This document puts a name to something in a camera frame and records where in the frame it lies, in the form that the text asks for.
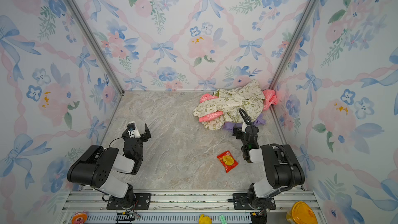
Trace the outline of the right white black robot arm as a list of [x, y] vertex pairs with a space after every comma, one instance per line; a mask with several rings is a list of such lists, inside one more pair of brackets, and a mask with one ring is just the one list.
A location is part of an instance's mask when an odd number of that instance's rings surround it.
[[252, 183], [246, 194], [233, 194], [235, 210], [276, 210], [275, 197], [305, 183], [304, 171], [290, 145], [258, 144], [255, 126], [234, 126], [232, 136], [242, 142], [243, 159], [264, 165], [265, 177]]

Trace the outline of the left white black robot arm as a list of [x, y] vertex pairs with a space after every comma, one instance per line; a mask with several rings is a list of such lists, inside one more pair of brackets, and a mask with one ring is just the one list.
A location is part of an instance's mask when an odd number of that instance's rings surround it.
[[115, 147], [90, 146], [69, 168], [67, 180], [83, 186], [90, 186], [102, 192], [108, 210], [148, 210], [151, 194], [136, 194], [131, 184], [125, 183], [111, 174], [136, 175], [143, 162], [143, 145], [151, 139], [147, 125], [140, 133], [135, 122], [129, 122], [121, 139], [123, 153]]

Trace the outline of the purple cloth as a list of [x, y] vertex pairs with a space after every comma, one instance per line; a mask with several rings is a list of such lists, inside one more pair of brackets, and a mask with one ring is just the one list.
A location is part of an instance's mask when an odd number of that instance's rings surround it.
[[[265, 125], [266, 120], [264, 119], [263, 114], [260, 114], [259, 117], [253, 122], [255, 126], [259, 125]], [[242, 123], [231, 123], [231, 122], [226, 122], [223, 129], [228, 130], [228, 131], [233, 131], [233, 127], [236, 126], [238, 129], [242, 128]]]

